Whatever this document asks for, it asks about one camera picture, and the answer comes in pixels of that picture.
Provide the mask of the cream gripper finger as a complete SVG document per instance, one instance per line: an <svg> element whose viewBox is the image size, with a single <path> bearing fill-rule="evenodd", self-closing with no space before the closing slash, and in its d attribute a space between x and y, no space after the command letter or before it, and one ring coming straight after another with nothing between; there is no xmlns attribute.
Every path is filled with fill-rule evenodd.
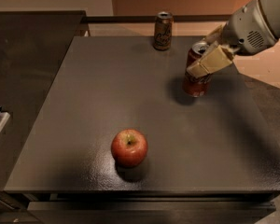
<svg viewBox="0 0 280 224"><path fill-rule="evenodd" d="M232 51L214 42L211 45L205 41L195 43L191 50L198 58L186 68L188 74L193 77L205 77L219 71L230 64L234 59Z"/></svg>
<svg viewBox="0 0 280 224"><path fill-rule="evenodd" d="M207 44L213 44L214 42L218 42L218 44L223 43L223 25L219 25L215 30L204 37L204 41Z"/></svg>

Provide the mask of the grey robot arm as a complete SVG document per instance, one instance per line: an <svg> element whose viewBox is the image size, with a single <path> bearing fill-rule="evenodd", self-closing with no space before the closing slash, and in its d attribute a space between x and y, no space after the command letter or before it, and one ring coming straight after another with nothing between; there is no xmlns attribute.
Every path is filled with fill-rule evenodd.
<svg viewBox="0 0 280 224"><path fill-rule="evenodd" d="M273 47L280 39L280 0L252 0L203 38L203 56L187 68L195 78L232 64L236 55L250 56Z"/></svg>

